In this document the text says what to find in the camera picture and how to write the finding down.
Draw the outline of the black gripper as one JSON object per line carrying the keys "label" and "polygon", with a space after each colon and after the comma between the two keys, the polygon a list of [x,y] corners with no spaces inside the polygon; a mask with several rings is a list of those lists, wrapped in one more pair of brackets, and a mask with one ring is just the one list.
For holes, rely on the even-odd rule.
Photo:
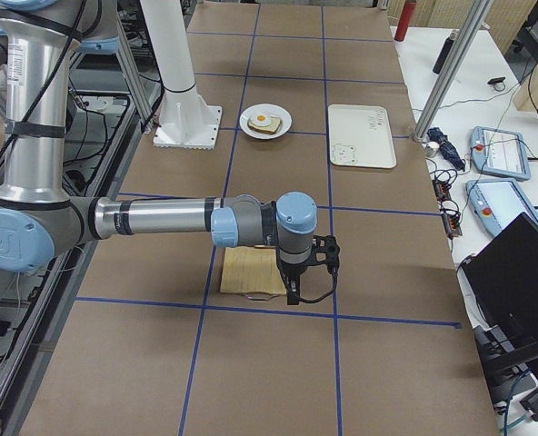
{"label": "black gripper", "polygon": [[286,290],[287,304],[298,305],[300,303],[301,276],[310,267],[325,266],[327,268],[332,278],[332,286],[325,295],[335,294],[340,268],[339,253],[340,247],[334,236],[316,235],[307,258],[300,263],[288,262],[282,255],[279,255],[279,273]]}

